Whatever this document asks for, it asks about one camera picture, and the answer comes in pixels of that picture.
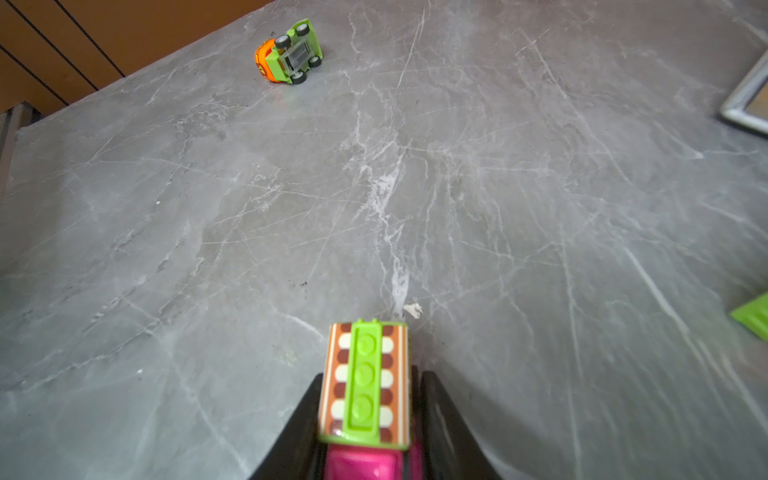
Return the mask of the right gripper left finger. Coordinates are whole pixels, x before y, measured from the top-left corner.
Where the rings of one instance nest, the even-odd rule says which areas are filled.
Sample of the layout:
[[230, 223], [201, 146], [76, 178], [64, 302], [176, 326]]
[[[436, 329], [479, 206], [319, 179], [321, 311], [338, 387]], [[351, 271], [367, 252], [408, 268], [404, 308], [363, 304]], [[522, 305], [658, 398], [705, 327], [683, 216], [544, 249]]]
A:
[[323, 375], [316, 375], [251, 480], [323, 478], [325, 448], [317, 438], [322, 384]]

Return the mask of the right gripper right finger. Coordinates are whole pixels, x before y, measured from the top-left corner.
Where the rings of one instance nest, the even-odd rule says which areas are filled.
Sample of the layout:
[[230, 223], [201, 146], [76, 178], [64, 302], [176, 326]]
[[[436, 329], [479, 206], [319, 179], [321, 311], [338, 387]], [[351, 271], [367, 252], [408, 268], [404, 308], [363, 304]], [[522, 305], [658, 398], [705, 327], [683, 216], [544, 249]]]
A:
[[414, 373], [413, 479], [498, 479], [445, 386], [433, 371]]

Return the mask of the pink toy truck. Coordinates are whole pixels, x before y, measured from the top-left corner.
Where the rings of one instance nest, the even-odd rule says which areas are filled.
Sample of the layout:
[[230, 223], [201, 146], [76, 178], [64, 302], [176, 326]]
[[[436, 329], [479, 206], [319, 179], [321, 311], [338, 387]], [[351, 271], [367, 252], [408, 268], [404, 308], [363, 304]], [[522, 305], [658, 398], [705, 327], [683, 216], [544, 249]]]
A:
[[318, 410], [325, 479], [420, 479], [415, 386], [404, 322], [330, 327]]

